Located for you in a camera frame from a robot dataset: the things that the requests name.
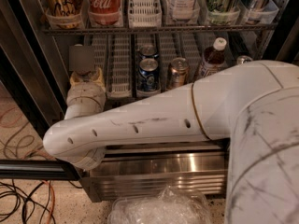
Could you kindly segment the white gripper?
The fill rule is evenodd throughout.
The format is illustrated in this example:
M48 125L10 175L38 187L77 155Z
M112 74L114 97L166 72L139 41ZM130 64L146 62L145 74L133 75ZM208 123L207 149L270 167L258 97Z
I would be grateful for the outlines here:
M106 85L101 68L95 71L94 83L81 82L77 72L71 74L69 82L72 87L67 94L65 119L91 116L104 110L106 91L103 88Z

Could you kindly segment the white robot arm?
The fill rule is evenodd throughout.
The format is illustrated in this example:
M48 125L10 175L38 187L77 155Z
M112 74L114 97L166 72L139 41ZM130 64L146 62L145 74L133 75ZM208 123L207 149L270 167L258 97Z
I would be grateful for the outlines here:
M236 65L192 84L87 117L64 119L47 152L83 169L100 147L230 141L225 224L299 224L299 67Z

